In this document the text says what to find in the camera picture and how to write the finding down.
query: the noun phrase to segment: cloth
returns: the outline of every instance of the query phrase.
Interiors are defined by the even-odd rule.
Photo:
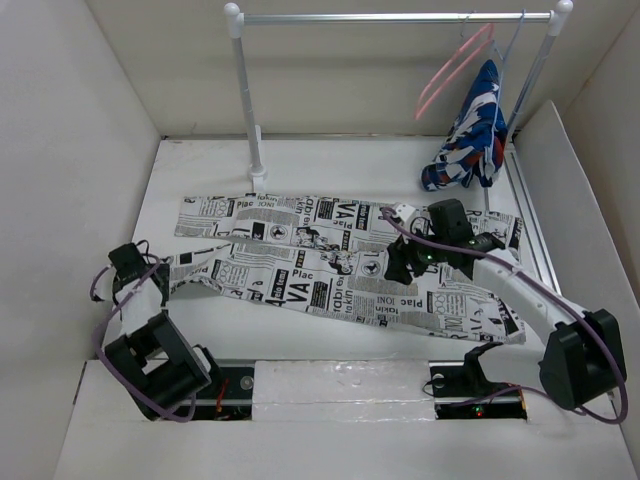
[[[473,177],[480,185],[490,187],[504,162],[507,125],[498,106],[500,76],[493,60],[487,60],[480,69],[458,118],[430,165],[422,171],[422,185],[435,191],[461,184],[469,187]],[[498,118],[495,124],[496,108]],[[494,137],[493,155],[491,136]]]

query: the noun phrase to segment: clothes hanger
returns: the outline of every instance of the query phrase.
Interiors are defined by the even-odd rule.
[[[473,59],[476,58],[485,48],[487,48],[489,45],[493,43],[494,29],[495,27],[493,23],[487,23],[484,27],[478,30],[478,32],[475,35],[473,35],[469,40],[467,40],[464,43],[464,45],[458,48],[458,50],[456,50],[456,52],[449,59],[449,61],[444,64],[444,66],[438,71],[438,73],[435,74],[435,76],[431,79],[431,81],[427,84],[427,86],[424,87],[424,90],[422,90],[422,93],[420,94],[420,98],[418,98],[418,105],[416,107],[416,113],[415,113],[416,120],[419,120],[422,117],[422,115],[424,115],[424,112],[427,111],[427,109],[429,108],[429,106],[431,106],[434,100],[438,98],[438,96],[444,91],[444,89],[447,88],[451,84],[451,82],[453,82],[453,80],[455,80],[458,77],[458,75],[460,75],[460,73],[473,61]],[[425,98],[425,96],[427,95],[427,93],[429,92],[429,90],[431,89],[431,87],[440,79],[442,75],[444,75],[444,73],[449,69],[449,67],[451,67],[453,62],[455,62],[464,52],[469,50],[471,46],[485,33],[487,34],[487,38],[480,44],[480,46],[476,48],[473,52],[471,52],[471,54],[458,66],[458,68],[456,68],[446,78],[446,80],[442,83],[442,85],[440,85],[440,87],[438,87],[436,91],[433,92],[429,98],[427,98],[424,104],[420,105],[423,99]]]

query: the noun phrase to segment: purple cable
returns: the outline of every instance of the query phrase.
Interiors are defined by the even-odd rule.
[[[494,255],[489,254],[489,253],[477,252],[475,250],[469,250],[469,249],[466,249],[466,248],[453,247],[451,245],[442,245],[440,243],[430,242],[429,240],[425,240],[424,238],[420,238],[419,236],[414,235],[409,230],[407,230],[406,228],[401,227],[400,225],[398,225],[397,223],[395,223],[393,221],[392,217],[394,217],[396,215],[396,212],[393,210],[393,208],[391,208],[391,207],[383,207],[381,209],[381,211],[382,211],[382,217],[387,222],[389,222],[389,224],[391,224],[393,226],[393,228],[395,228],[398,232],[400,232],[405,237],[410,238],[411,240],[414,240],[414,241],[416,241],[416,242],[418,242],[418,243],[420,243],[422,245],[425,245],[425,246],[430,247],[430,248],[435,248],[435,249],[438,249],[438,250],[445,250],[445,251],[454,252],[454,253],[462,253],[462,254],[465,254],[465,255],[472,255],[472,256],[475,256],[475,257],[479,257],[479,258],[486,258],[488,260],[491,260],[492,262],[497,263],[498,265],[501,265],[501,266],[509,269],[509,271],[513,272],[513,265],[511,265],[506,260],[503,260],[502,258],[498,258],[498,257],[496,257]],[[517,277],[519,277],[520,279],[522,279],[527,285],[529,285],[531,288],[533,288],[540,295],[542,295],[543,297],[551,300],[553,303],[555,303],[560,308],[565,310],[571,317],[573,317],[575,319],[575,321],[578,322],[580,324],[580,326],[582,326],[586,330],[586,332],[592,337],[592,339],[596,343],[596,345],[598,345],[598,348],[600,348],[600,350],[602,351],[603,355],[607,359],[607,362],[609,363],[609,366],[611,367],[611,370],[613,371],[613,376],[615,377],[616,383],[618,384],[618,389],[620,390],[620,414],[616,418],[606,418],[606,417],[603,417],[601,415],[598,415],[595,412],[592,412],[591,410],[589,410],[586,407],[580,407],[579,408],[579,411],[582,412],[582,413],[578,413],[578,412],[575,412],[575,413],[578,413],[578,415],[588,415],[588,416],[590,416],[592,418],[595,418],[596,420],[598,420],[598,421],[600,421],[602,423],[606,423],[606,424],[609,424],[609,425],[619,425],[622,422],[624,422],[625,419],[627,418],[627,414],[629,413],[629,396],[627,394],[627,387],[626,387],[626,385],[624,383],[624,377],[622,376],[622,372],[620,371],[620,368],[618,367],[618,364],[616,363],[615,358],[613,358],[613,355],[611,354],[611,352],[607,348],[607,345],[600,338],[600,336],[597,334],[597,332],[591,327],[591,325],[589,325],[584,318],[582,318],[580,315],[578,315],[578,313],[576,313],[569,305],[567,305],[566,302],[563,302],[561,299],[559,299],[558,297],[556,297],[552,293],[548,292],[544,287],[539,285],[536,280],[534,280],[531,277],[529,277],[528,275],[526,275],[522,270],[517,271],[515,273],[515,275]],[[492,398],[500,396],[500,395],[502,395],[504,393],[511,392],[514,389],[522,389],[522,390],[533,391],[535,393],[539,393],[539,394],[545,395],[547,398],[549,398],[549,396],[546,393],[541,392],[540,390],[536,390],[535,388],[518,386],[518,387],[510,387],[510,388],[501,390],[499,392],[493,393],[493,394],[488,395],[486,397],[476,398],[476,399],[473,399],[473,400],[467,400],[466,402],[460,402],[460,403],[454,404],[454,405],[465,406],[465,405],[470,405],[471,403],[475,403],[475,402],[491,400]]]
[[[122,301],[118,305],[116,305],[107,314],[106,318],[96,326],[96,328],[93,330],[93,333],[91,334],[91,342],[93,343],[93,349],[95,350],[96,355],[98,356],[98,359],[103,363],[103,365],[111,373],[111,375],[113,375],[115,377],[115,379],[118,380],[124,386],[124,388],[127,389],[127,391],[131,395],[136,397],[138,400],[140,400],[143,404],[145,404],[147,407],[152,409],[154,412],[156,412],[162,418],[165,418],[167,420],[173,420],[174,422],[186,423],[186,422],[190,421],[193,418],[193,414],[196,411],[196,396],[195,395],[191,396],[191,405],[189,407],[189,413],[187,413],[187,416],[181,417],[181,416],[175,415],[174,412],[178,409],[179,405],[174,407],[174,408],[172,408],[172,409],[166,409],[166,408],[162,408],[156,402],[154,402],[149,397],[147,397],[144,393],[142,393],[140,390],[138,390],[135,385],[133,385],[131,382],[129,382],[116,369],[116,367],[113,366],[111,361],[105,355],[104,351],[102,350],[102,346],[101,346],[102,338],[104,337],[104,334],[107,331],[107,326],[109,325],[109,322],[111,321],[111,319],[113,317],[115,317],[123,309],[123,307],[127,304],[127,302],[129,302],[129,300],[131,300],[133,298],[133,296],[137,293],[138,289],[142,286],[142,284],[144,282],[146,282],[149,278],[151,278],[151,276],[154,273],[156,273],[158,268],[160,268],[160,265],[162,265],[162,261],[158,257],[156,257],[155,255],[147,254],[147,257],[153,258],[155,260],[155,263],[147,271],[147,273],[145,273],[140,278],[138,283],[122,299]],[[94,297],[95,289],[96,289],[96,286],[98,285],[98,281],[100,280],[100,278],[105,273],[107,273],[107,271],[109,271],[110,268],[111,268],[111,265],[108,265],[108,266],[104,267],[102,270],[100,270],[100,273],[98,273],[98,275],[96,275],[95,278],[93,279],[93,281],[91,282],[91,288],[89,290],[89,296],[90,296],[91,300],[93,300],[95,298]]]

